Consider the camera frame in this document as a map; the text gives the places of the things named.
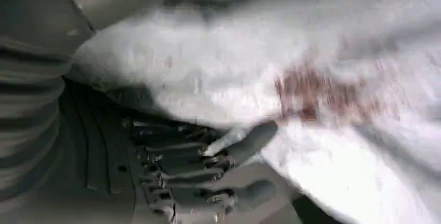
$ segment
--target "white sheet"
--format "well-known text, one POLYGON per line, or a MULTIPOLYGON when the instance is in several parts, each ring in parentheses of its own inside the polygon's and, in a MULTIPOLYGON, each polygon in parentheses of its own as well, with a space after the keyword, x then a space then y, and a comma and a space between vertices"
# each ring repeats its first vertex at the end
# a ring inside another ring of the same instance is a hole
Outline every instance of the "white sheet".
POLYGON ((76 68, 104 90, 145 84, 181 120, 240 129, 280 111, 275 78, 317 48, 319 72, 362 76, 386 110, 359 127, 293 118, 263 158, 349 223, 440 223, 439 2, 249 0, 209 21, 151 9, 82 46, 76 68))

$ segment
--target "white cloth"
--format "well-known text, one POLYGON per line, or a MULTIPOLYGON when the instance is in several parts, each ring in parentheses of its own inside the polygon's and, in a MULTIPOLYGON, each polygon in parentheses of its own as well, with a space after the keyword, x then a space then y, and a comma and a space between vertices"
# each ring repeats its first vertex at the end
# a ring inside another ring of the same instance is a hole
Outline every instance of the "white cloth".
POLYGON ((314 46, 318 71, 362 76, 395 110, 357 128, 292 119, 263 158, 349 223, 440 223, 440 2, 248 0, 208 21, 150 9, 98 33, 75 63, 92 85, 147 85, 178 119, 247 127, 280 111, 274 79, 314 46))

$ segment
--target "white fabric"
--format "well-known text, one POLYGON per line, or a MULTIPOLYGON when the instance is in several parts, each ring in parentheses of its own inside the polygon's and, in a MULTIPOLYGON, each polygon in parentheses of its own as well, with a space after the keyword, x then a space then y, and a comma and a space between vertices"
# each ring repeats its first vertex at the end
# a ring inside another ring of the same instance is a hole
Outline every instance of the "white fabric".
POLYGON ((90 84, 147 85, 181 120, 247 127, 280 111, 274 79, 315 47, 318 71, 364 77, 393 110, 362 127, 292 119, 263 158, 349 223, 440 223, 440 2, 249 0, 209 21, 157 8, 100 32, 75 61, 90 84))

